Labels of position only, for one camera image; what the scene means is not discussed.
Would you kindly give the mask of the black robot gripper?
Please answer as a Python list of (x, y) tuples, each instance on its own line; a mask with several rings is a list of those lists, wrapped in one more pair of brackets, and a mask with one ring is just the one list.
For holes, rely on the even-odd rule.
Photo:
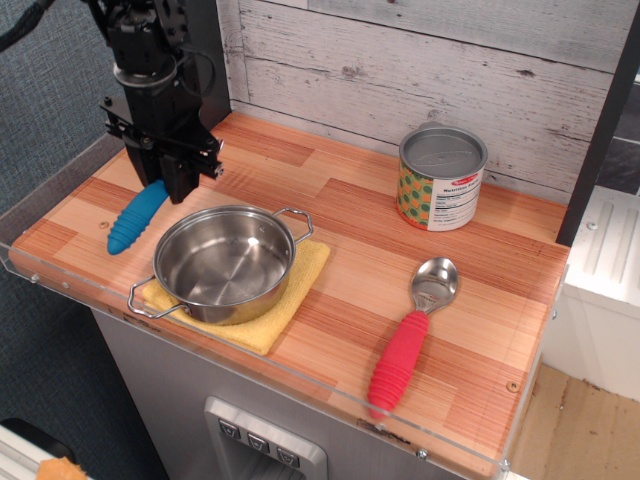
[(108, 132), (121, 139), (142, 185), (164, 181), (172, 204), (180, 204), (199, 186), (199, 178), (223, 172), (221, 142), (210, 131), (179, 132), (174, 121), (176, 75), (119, 74), (124, 95), (105, 97)]

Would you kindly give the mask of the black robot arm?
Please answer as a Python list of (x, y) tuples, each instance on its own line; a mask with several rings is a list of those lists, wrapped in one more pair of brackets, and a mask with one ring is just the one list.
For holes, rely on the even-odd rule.
[(142, 185), (162, 181), (172, 203), (217, 178), (220, 142), (200, 118), (215, 85), (202, 84), (197, 61), (212, 57), (191, 46), (182, 1), (91, 1), (92, 17), (114, 56), (121, 97), (107, 97), (108, 132), (120, 138)]

